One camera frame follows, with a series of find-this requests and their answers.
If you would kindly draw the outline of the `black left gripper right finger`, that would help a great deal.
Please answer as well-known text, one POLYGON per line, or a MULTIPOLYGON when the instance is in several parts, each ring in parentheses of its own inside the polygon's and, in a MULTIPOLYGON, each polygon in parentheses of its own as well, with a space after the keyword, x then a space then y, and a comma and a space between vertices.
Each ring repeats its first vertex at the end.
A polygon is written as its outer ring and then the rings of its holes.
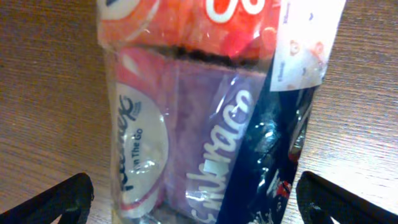
POLYGON ((297 205, 305 224, 397 223, 397 215, 314 174, 302 173, 297 186, 297 205))

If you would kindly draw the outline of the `blue Kleenex tissue pack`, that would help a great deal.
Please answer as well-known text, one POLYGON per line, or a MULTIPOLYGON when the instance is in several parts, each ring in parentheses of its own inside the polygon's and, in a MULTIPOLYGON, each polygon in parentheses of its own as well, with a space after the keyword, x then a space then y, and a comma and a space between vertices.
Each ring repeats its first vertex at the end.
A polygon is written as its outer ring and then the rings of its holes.
POLYGON ((344 0, 98 0, 113 223, 280 223, 344 0))

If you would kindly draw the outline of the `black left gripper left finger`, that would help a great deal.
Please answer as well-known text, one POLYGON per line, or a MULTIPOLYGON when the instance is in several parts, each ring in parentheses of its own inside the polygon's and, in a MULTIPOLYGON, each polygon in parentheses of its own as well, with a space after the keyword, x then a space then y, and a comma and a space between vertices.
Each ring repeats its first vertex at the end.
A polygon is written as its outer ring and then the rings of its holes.
POLYGON ((94 188, 90 176, 78 173, 1 214, 1 224, 85 224, 94 188))

